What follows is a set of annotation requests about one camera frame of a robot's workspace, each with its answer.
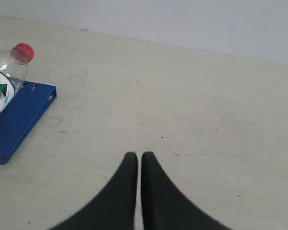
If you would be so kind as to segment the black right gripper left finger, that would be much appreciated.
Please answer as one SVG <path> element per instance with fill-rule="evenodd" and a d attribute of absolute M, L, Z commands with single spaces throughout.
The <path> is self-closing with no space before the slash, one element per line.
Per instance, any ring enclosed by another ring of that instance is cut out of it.
<path fill-rule="evenodd" d="M 128 152 L 105 187 L 54 230 L 133 230 L 138 158 Z"/>

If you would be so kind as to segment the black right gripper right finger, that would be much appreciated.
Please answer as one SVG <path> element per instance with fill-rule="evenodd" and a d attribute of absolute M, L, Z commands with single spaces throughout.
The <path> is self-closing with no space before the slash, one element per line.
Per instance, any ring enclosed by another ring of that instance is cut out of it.
<path fill-rule="evenodd" d="M 153 152 L 142 155 L 141 203 L 145 230 L 228 230 L 193 204 L 170 180 Z"/>

